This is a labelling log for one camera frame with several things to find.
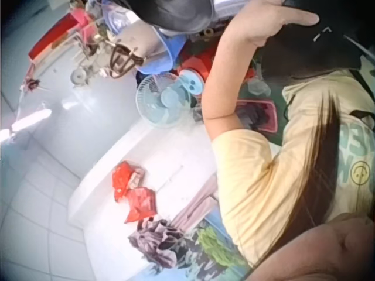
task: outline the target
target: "hand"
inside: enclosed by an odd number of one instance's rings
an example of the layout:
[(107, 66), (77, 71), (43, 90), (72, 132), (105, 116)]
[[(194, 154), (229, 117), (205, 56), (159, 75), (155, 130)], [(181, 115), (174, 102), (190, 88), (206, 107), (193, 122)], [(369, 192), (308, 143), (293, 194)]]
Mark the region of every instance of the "hand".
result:
[(296, 23), (311, 26), (319, 22), (318, 15), (284, 7), (284, 1), (250, 0), (231, 21), (226, 33), (261, 47), (270, 36), (276, 35), (283, 25)]

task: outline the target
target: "electric fan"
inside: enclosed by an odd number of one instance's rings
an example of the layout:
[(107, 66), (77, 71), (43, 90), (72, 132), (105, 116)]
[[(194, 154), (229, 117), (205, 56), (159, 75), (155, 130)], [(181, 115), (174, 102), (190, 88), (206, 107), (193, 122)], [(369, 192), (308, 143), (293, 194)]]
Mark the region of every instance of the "electric fan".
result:
[(142, 81), (136, 103), (141, 116), (151, 125), (170, 128), (189, 115), (191, 98), (182, 77), (160, 73)]

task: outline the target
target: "yellow t-shirt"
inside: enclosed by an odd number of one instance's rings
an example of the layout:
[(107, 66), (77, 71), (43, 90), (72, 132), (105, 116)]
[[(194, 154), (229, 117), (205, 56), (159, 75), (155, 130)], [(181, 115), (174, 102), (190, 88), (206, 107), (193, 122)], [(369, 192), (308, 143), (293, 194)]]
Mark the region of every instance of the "yellow t-shirt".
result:
[(373, 120), (350, 115), (354, 110), (374, 112), (368, 93), (345, 71), (286, 87), (286, 101), (295, 98), (289, 107), (282, 149), (274, 159), (266, 138), (254, 131), (229, 131), (213, 141), (223, 223), (250, 265), (259, 261), (285, 228), (298, 198), (293, 183), (304, 168), (318, 106), (329, 93), (339, 101), (342, 127), (337, 188), (328, 220), (341, 213), (370, 211)]

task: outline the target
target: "long dark hair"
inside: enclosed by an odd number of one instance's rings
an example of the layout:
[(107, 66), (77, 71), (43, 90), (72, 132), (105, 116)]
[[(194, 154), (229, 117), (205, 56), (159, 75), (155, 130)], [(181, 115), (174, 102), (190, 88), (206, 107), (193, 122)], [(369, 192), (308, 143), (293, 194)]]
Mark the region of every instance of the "long dark hair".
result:
[(284, 232), (257, 265), (298, 235), (325, 222), (337, 185), (339, 138), (340, 109), (329, 96), (319, 107), (312, 145), (306, 152), (304, 169), (295, 183), (302, 185), (299, 198)]

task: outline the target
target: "red bag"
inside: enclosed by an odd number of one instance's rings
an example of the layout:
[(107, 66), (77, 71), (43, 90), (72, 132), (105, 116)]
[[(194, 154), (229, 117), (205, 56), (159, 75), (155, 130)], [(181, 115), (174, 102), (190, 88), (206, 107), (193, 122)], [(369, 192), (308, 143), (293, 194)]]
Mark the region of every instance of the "red bag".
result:
[(133, 172), (134, 169), (126, 161), (121, 162), (113, 171), (112, 185), (115, 188), (116, 202), (126, 194), (128, 183)]
[(128, 222), (153, 217), (157, 214), (155, 192), (153, 190), (146, 187), (137, 187), (135, 189), (129, 189), (125, 196), (130, 206), (130, 212), (125, 221), (126, 224)]

